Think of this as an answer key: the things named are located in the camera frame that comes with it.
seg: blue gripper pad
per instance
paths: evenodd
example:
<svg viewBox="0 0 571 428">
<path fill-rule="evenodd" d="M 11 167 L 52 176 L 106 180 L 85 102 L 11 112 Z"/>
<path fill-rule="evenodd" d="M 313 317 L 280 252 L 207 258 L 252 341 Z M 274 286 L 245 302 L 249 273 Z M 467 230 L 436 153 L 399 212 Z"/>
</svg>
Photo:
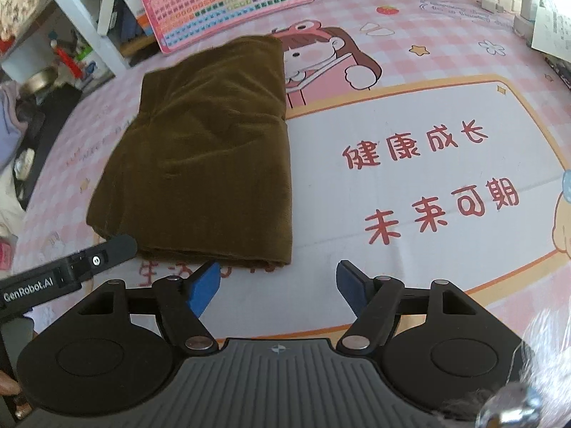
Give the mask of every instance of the blue gripper pad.
<svg viewBox="0 0 571 428">
<path fill-rule="evenodd" d="M 196 317 L 200 317 L 220 287 L 220 264 L 212 266 L 196 280 L 188 291 L 186 304 Z"/>
<path fill-rule="evenodd" d="M 369 288 L 373 288 L 373 281 L 349 261 L 338 263 L 335 280 L 337 289 L 343 295 L 355 316 L 358 317 L 367 307 L 370 299 L 367 298 L 367 292 Z"/>
</svg>

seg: red chinese characters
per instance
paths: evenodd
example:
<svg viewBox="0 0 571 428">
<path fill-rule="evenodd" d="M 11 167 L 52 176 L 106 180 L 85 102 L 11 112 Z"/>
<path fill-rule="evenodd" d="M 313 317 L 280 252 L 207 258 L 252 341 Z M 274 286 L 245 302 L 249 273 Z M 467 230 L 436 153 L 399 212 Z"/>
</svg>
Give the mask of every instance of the red chinese characters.
<svg viewBox="0 0 571 428">
<path fill-rule="evenodd" d="M 266 267 L 264 267 L 264 272 L 266 273 L 272 273 L 276 268 L 273 265 L 267 265 Z M 250 273 L 256 273 L 258 269 L 256 269 L 255 267 L 250 267 Z"/>
<path fill-rule="evenodd" d="M 472 143 L 482 143 L 488 136 L 482 132 L 483 127 L 476 125 L 476 120 L 468 123 L 462 121 L 461 132 L 472 141 Z M 458 148 L 458 143 L 452 137 L 452 132 L 444 124 L 435 125 L 432 130 L 427 131 L 426 138 L 432 151 L 438 151 L 444 148 Z M 386 139 L 390 158 L 393 161 L 400 159 L 411 159 L 413 156 L 420 156 L 417 140 L 412 137 L 412 133 L 395 133 Z M 374 167 L 381 165 L 380 157 L 377 152 L 379 143 L 374 141 L 360 141 L 356 148 L 346 147 L 343 151 L 343 157 L 347 160 L 349 169 L 357 170 L 363 167 Z"/>
<path fill-rule="evenodd" d="M 386 139 L 386 144 L 389 146 L 390 157 L 393 161 L 420 156 L 416 140 L 410 138 L 410 133 L 395 133 Z"/>
<path fill-rule="evenodd" d="M 474 126 L 475 123 L 476 119 L 470 121 L 468 124 L 462 121 L 462 125 L 464 126 L 464 128 L 462 129 L 462 133 L 465 133 L 470 141 L 473 141 L 474 143 L 482 143 L 485 138 L 488 138 L 488 136 L 480 132 L 480 130 L 482 130 L 482 127 L 475 127 Z"/>
<path fill-rule="evenodd" d="M 175 273 L 175 275 L 182 277 L 183 274 L 185 273 L 186 275 L 184 276 L 184 278 L 188 278 L 191 274 L 192 274 L 192 270 L 190 269 L 190 267 L 186 264 L 186 263 L 176 263 L 175 266 L 169 266 L 168 270 L 176 270 L 176 268 L 179 267 L 178 272 Z"/>
<path fill-rule="evenodd" d="M 230 275 L 232 274 L 232 267 L 228 266 L 226 267 L 226 271 L 222 271 L 222 269 L 220 270 L 220 276 L 223 279 L 227 279 Z"/>
<path fill-rule="evenodd" d="M 520 197 L 508 178 L 501 178 L 499 181 L 492 178 L 486 183 L 486 187 L 490 190 L 492 201 L 497 203 L 498 210 L 502 206 L 517 206 L 520 203 Z"/>
<path fill-rule="evenodd" d="M 470 194 L 463 194 L 458 198 L 458 210 L 460 214 L 482 217 L 486 212 L 486 208 L 484 207 L 484 201 L 482 201 L 482 198 L 480 198 L 480 195 L 476 192 L 476 186 L 470 185 L 469 187 L 462 187 L 458 190 L 454 190 L 451 194 L 455 195 L 464 192 L 470 192 Z"/>
<path fill-rule="evenodd" d="M 435 201 L 438 201 L 438 198 L 436 196 L 433 196 L 432 198 L 425 198 L 423 196 L 420 201 L 417 201 L 412 205 L 412 207 L 415 209 L 416 212 L 418 212 L 419 214 L 424 213 L 422 217 L 415 219 L 415 222 L 423 223 L 420 226 L 421 233 L 424 230 L 426 230 L 426 227 L 428 226 L 430 226 L 432 231 L 436 231 L 437 230 L 436 224 L 448 225 L 448 222 L 446 222 L 445 220 L 438 219 L 438 217 L 442 217 L 443 215 L 445 215 L 446 212 L 444 212 L 440 206 L 436 204 L 431 204 L 434 203 Z"/>
<path fill-rule="evenodd" d="M 509 178 L 500 178 L 499 180 L 492 178 L 492 180 L 486 183 L 486 187 L 490 191 L 492 201 L 497 204 L 498 210 L 503 206 L 517 206 L 520 203 L 519 195 Z M 476 188 L 476 185 L 467 185 L 450 193 L 450 195 L 458 198 L 456 203 L 458 204 L 460 214 L 464 216 L 475 215 L 476 217 L 482 217 L 485 214 L 486 208 L 484 201 L 476 191 Z M 436 204 L 438 200 L 439 198 L 437 196 L 431 198 L 423 196 L 420 201 L 412 204 L 415 211 L 418 212 L 418 214 L 422 214 L 419 218 L 415 219 L 415 222 L 421 223 L 421 233 L 429 227 L 432 231 L 438 231 L 439 225 L 448 225 L 448 222 L 443 218 L 446 215 L 446 211 L 444 211 L 439 204 Z M 365 228 L 365 231 L 375 230 L 369 240 L 370 245 L 379 237 L 382 238 L 383 243 L 386 245 L 390 244 L 391 237 L 401 237 L 399 232 L 389 229 L 399 223 L 394 217 L 393 220 L 388 218 L 393 214 L 394 212 L 391 210 L 380 211 L 376 209 L 375 214 L 365 219 L 365 221 L 376 220 L 375 225 Z"/>
<path fill-rule="evenodd" d="M 440 127 L 435 125 L 434 130 L 426 133 L 428 143 L 430 144 L 430 148 L 433 151 L 436 151 L 437 149 L 444 149 L 450 145 L 458 148 L 458 143 L 452 139 L 452 133 L 446 133 L 446 130 L 446 126 L 444 124 L 440 124 Z"/>
<path fill-rule="evenodd" d="M 141 262 L 141 267 L 139 267 L 139 275 L 146 277 L 147 281 L 145 283 L 139 283 L 139 286 L 151 286 L 152 277 L 156 275 L 153 270 L 154 267 L 158 267 L 159 263 L 157 261 L 145 261 Z"/>
<path fill-rule="evenodd" d="M 381 165 L 381 163 L 377 161 L 379 155 L 375 151 L 376 148 L 377 144 L 372 141 L 361 141 L 355 149 L 346 147 L 343 156 L 347 158 L 349 169 L 355 166 L 357 169 L 361 169 L 363 166 Z"/>
<path fill-rule="evenodd" d="M 393 211 L 391 210 L 385 210 L 385 211 L 379 211 L 379 209 L 377 209 L 375 211 L 374 215 L 370 215 L 369 217 L 367 217 L 365 219 L 365 221 L 369 221 L 369 220 L 377 220 L 377 223 L 375 225 L 371 225 L 370 227 L 365 228 L 365 231 L 369 231 L 369 230 L 375 230 L 375 232 L 373 233 L 373 236 L 370 238 L 369 240 L 369 244 L 372 245 L 375 240 L 377 238 L 379 238 L 379 235 L 382 236 L 383 238 L 383 243 L 385 243 L 386 245 L 390 243 L 390 238 L 389 237 L 395 237 L 395 238 L 400 238 L 400 233 L 397 231 L 388 231 L 388 228 L 393 226 L 393 225 L 397 225 L 399 223 L 398 220 L 389 220 L 386 221 L 385 217 L 392 215 Z"/>
</svg>

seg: metal screw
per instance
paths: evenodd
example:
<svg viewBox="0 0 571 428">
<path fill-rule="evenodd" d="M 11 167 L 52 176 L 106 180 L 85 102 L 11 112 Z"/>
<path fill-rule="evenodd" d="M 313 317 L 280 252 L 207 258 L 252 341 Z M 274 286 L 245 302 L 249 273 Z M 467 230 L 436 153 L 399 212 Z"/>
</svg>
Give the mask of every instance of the metal screw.
<svg viewBox="0 0 571 428">
<path fill-rule="evenodd" d="M 214 344 L 207 336 L 193 336 L 185 341 L 185 346 L 193 351 L 206 351 Z"/>
<path fill-rule="evenodd" d="M 370 345 L 370 341 L 366 337 L 358 334 L 345 336 L 342 343 L 347 349 L 353 350 L 365 349 Z"/>
</svg>

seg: brown velvet cloth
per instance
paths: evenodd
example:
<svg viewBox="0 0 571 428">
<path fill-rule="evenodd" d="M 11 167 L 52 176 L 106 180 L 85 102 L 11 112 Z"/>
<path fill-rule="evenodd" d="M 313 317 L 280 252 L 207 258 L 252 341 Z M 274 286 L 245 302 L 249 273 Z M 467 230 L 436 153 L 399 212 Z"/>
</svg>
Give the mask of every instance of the brown velvet cloth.
<svg viewBox="0 0 571 428">
<path fill-rule="evenodd" d="M 282 45 L 269 36 L 242 37 L 148 73 L 88 225 L 104 238 L 127 233 L 148 254 L 289 264 L 285 95 Z"/>
</svg>

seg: purple cloth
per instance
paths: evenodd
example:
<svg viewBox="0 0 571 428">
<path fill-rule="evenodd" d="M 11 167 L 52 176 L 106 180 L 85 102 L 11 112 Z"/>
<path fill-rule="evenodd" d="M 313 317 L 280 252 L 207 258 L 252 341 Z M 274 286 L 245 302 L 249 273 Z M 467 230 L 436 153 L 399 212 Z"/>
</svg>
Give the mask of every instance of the purple cloth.
<svg viewBox="0 0 571 428">
<path fill-rule="evenodd" d="M 0 84 L 0 169 L 10 162 L 27 129 L 16 117 L 18 86 L 15 82 Z"/>
</svg>

